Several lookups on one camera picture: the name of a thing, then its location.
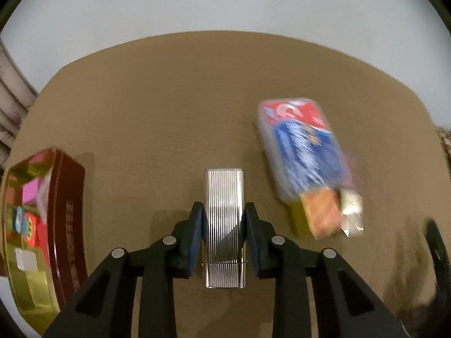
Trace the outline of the beige patterned curtain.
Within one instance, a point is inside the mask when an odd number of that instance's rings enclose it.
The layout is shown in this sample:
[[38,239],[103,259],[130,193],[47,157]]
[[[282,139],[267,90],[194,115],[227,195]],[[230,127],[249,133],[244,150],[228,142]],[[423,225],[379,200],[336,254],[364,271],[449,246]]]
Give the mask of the beige patterned curtain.
[[37,94],[21,75],[7,50],[0,50],[1,171],[12,151],[18,131],[35,103]]

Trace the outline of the small blue oval tin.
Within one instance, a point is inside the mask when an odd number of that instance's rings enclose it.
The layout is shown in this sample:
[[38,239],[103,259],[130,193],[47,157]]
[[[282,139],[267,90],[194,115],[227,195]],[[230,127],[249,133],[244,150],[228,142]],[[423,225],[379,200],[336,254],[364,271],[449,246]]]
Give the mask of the small blue oval tin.
[[23,232],[24,229],[24,210],[22,207],[17,207],[14,221],[15,231],[19,234]]

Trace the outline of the silver ribbed lighter case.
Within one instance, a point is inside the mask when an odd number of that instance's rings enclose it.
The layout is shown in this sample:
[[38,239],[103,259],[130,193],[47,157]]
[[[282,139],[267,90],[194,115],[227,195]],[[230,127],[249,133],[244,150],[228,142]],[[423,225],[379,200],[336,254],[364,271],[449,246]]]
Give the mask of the silver ribbed lighter case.
[[207,288],[246,286],[245,173],[207,169],[203,208],[203,275]]

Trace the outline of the gold rectangular box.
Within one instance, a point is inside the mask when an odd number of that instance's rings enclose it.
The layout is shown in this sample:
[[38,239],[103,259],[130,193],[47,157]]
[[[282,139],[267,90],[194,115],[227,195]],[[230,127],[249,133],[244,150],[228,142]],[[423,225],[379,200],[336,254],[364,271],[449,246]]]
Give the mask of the gold rectangular box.
[[357,237],[364,231],[362,196],[351,188],[339,191],[340,211],[343,221],[341,229],[346,237]]

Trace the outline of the yellow red striped box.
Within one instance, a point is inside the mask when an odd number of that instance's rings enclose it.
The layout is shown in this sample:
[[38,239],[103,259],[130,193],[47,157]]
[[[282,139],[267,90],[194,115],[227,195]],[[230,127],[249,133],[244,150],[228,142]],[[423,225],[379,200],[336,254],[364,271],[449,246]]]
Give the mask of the yellow red striped box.
[[293,233],[320,240],[341,230],[343,216],[336,191],[317,188],[288,203]]

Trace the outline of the magenta pink box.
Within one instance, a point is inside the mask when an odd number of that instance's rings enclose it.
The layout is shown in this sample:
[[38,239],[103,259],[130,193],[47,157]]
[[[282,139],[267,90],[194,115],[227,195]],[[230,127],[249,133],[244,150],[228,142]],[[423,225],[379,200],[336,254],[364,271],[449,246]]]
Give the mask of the magenta pink box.
[[39,188],[41,187],[42,182],[43,179],[37,177],[23,185],[21,198],[22,204],[35,205],[37,203],[37,193],[39,191]]

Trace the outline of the red rectangular box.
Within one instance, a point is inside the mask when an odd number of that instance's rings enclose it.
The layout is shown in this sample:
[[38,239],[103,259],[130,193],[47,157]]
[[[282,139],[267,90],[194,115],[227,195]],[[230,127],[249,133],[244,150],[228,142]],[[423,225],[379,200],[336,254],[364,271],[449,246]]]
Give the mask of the red rectangular box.
[[37,225],[37,247],[41,250],[44,260],[47,264],[47,267],[50,269],[50,255],[48,248],[48,234],[47,234],[47,225],[46,224],[38,224]]

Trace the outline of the white zigzag cube box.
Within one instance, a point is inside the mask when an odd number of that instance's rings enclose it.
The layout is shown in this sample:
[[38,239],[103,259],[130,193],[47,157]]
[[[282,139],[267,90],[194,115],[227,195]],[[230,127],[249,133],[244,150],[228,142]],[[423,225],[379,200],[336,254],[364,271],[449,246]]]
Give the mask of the white zigzag cube box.
[[21,248],[15,248],[15,258],[17,268],[23,272],[37,272],[37,257],[36,253]]

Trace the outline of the red gold toffee tin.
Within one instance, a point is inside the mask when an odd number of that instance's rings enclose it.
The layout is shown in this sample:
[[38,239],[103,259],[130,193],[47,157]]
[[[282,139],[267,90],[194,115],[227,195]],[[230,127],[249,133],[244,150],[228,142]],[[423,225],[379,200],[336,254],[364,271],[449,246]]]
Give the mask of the red gold toffee tin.
[[18,312],[43,334],[87,279],[85,169],[57,148],[6,174],[1,220],[6,275]]

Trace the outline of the blue red plastic card box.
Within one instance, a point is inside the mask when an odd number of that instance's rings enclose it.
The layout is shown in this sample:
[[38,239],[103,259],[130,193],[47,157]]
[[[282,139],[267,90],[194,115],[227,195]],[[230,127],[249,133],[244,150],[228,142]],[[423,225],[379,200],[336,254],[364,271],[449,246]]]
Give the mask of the blue red plastic card box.
[[351,181],[342,148],[315,101],[261,101],[258,130],[282,202],[320,188],[346,187]]

